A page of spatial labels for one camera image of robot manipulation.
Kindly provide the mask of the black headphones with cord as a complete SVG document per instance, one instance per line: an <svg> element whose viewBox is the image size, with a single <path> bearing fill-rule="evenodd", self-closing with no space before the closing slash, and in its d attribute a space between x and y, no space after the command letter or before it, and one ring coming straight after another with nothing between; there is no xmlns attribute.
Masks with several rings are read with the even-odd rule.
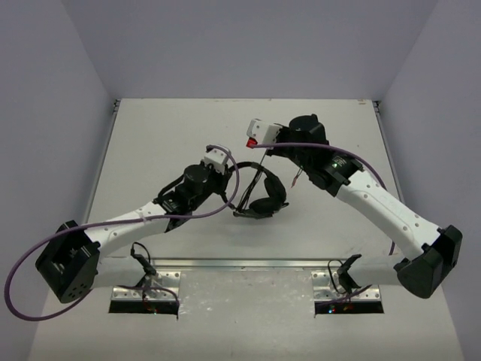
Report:
<svg viewBox="0 0 481 361"><path fill-rule="evenodd" d="M247 187L245 193L241 197L239 205L230 204L232 214L235 217L251 218L251 219L265 219L273 217L276 213L289 206L287 202L287 192L281 180L272 171L257 162L243 161L237 164L238 169L253 168L256 174L251 183ZM251 202L248 207L245 207L249 200L253 188L259 182L260 176L264 174L264 187L267 197L256 199Z"/></svg>

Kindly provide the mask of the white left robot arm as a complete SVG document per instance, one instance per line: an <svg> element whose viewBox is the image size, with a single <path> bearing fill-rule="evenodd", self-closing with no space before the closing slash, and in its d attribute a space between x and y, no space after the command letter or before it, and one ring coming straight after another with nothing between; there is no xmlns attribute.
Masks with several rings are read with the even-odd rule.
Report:
<svg viewBox="0 0 481 361"><path fill-rule="evenodd" d="M90 290L109 286L139 287L155 275L137 253L110 259L115 251L152 235L173 231L197 218L195 211L212 195L225 195L234 169L203 160L157 197L133 211L100 223L68 221L51 237L35 267L62 304L82 299Z"/></svg>

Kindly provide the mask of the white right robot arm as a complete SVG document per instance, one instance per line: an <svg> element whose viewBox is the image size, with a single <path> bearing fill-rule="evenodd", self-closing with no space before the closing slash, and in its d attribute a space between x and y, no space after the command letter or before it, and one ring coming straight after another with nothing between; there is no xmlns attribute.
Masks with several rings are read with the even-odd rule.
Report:
<svg viewBox="0 0 481 361"><path fill-rule="evenodd" d="M325 128L315 114L274 125L268 154L285 157L304 170L321 190L356 209L399 248L379 259L356 254L338 269L340 286L351 293L371 284L401 285L428 299L458 263L462 233L419 216L383 188L351 153L328 148Z"/></svg>

